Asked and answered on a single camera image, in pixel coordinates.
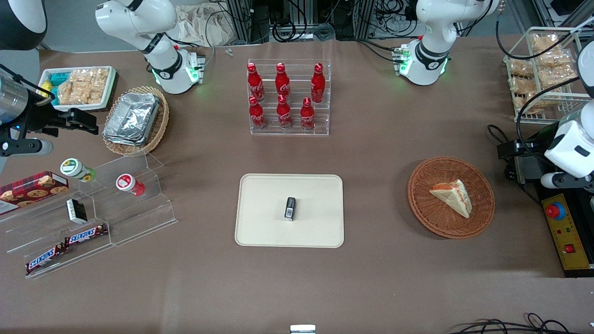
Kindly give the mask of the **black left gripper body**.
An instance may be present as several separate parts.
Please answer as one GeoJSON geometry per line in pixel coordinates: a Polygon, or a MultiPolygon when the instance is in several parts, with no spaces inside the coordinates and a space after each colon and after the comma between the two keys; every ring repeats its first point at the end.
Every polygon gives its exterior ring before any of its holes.
{"type": "Polygon", "coordinates": [[[545,152],[551,146],[551,143],[552,141],[523,141],[523,153],[542,161],[550,161],[545,156],[545,152]]]}

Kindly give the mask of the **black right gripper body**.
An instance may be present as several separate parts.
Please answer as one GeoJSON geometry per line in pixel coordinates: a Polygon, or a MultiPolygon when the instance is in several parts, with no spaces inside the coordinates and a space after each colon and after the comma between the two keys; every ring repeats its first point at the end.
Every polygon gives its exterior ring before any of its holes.
{"type": "Polygon", "coordinates": [[[38,105],[37,102],[28,102],[19,124],[21,139],[25,139],[30,132],[46,133],[57,137],[58,129],[70,130],[66,118],[51,103],[38,105]]]}

